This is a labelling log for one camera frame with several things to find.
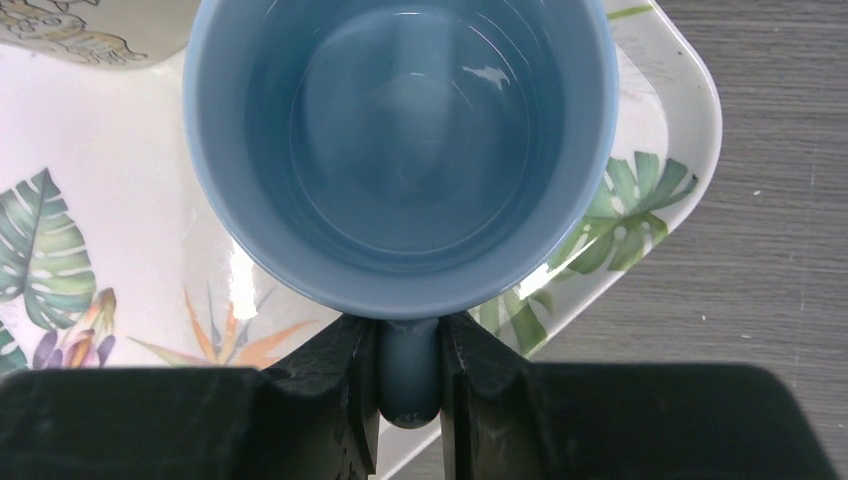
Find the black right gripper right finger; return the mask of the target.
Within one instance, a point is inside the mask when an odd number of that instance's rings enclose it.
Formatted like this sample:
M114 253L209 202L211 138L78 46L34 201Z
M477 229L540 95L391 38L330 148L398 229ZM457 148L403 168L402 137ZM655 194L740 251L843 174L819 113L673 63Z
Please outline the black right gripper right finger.
M833 479L795 397L738 363L533 362L439 322L449 479Z

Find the light blue mug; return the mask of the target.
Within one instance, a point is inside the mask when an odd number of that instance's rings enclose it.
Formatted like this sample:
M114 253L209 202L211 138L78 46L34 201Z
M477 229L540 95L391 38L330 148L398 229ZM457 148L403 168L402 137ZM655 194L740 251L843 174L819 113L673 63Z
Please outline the light blue mug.
M381 330L378 407L439 412L439 318L507 292L587 212L614 140L598 1L204 1L198 181L269 275Z

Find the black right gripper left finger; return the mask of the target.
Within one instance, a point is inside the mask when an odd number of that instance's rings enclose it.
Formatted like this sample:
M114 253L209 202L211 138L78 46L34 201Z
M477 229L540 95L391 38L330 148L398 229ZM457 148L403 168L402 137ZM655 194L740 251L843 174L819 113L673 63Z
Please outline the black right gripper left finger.
M264 370L49 369L1 383L5 479L365 479L373 321L344 315Z

